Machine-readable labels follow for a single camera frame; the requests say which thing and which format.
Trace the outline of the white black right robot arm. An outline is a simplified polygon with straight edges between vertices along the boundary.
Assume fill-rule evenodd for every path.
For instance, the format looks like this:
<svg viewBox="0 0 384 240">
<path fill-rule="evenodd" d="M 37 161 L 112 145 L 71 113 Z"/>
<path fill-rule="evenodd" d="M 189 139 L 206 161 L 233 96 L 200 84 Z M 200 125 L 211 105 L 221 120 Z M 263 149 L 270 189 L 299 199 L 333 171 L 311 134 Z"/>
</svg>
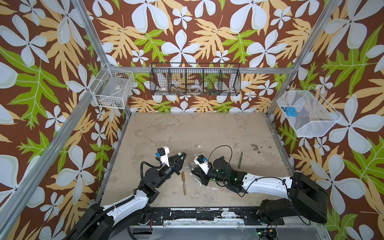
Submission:
<svg viewBox="0 0 384 240">
<path fill-rule="evenodd" d="M 302 173 L 291 177 L 262 177 L 234 170 L 224 157 L 213 163 L 203 155 L 189 166 L 202 185 L 215 181 L 240 197 L 258 193 L 275 196 L 276 200 L 263 200 L 257 216 L 265 222 L 284 217 L 304 217 L 311 222 L 327 222 L 328 198 L 326 190 Z"/>
</svg>

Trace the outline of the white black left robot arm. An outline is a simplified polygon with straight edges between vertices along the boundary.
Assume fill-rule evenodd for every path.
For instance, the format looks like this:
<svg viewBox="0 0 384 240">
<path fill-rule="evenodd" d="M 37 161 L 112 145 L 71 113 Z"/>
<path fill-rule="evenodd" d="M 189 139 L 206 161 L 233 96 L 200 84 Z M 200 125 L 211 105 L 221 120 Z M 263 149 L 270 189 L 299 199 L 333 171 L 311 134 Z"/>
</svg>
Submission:
<svg viewBox="0 0 384 240">
<path fill-rule="evenodd" d="M 158 188 L 173 174 L 180 175 L 182 172 L 187 154 L 181 152 L 171 157 L 168 154 L 168 148 L 158 149 L 154 155 L 160 163 L 158 166 L 142 161 L 140 164 L 141 180 L 133 194 L 110 205 L 91 205 L 66 239 L 108 240 L 117 224 L 127 220 L 130 215 L 147 209 L 160 194 Z"/>
</svg>

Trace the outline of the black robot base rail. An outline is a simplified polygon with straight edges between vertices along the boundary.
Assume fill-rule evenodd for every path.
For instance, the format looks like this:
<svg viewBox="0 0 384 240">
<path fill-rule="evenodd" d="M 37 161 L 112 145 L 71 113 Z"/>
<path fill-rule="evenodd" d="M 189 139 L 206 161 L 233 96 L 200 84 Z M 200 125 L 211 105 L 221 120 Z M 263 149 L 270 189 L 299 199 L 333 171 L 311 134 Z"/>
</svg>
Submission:
<svg viewBox="0 0 384 240">
<path fill-rule="evenodd" d="M 192 220 L 194 222 L 206 221 L 212 223 L 216 220 L 234 219 L 246 226 L 256 225 L 284 225 L 284 220 L 279 218 L 271 220 L 259 215 L 258 207 L 198 207 L 198 208 L 166 208 L 147 207 L 131 214 L 126 220 L 133 225 L 162 226 L 166 221 Z"/>
</svg>

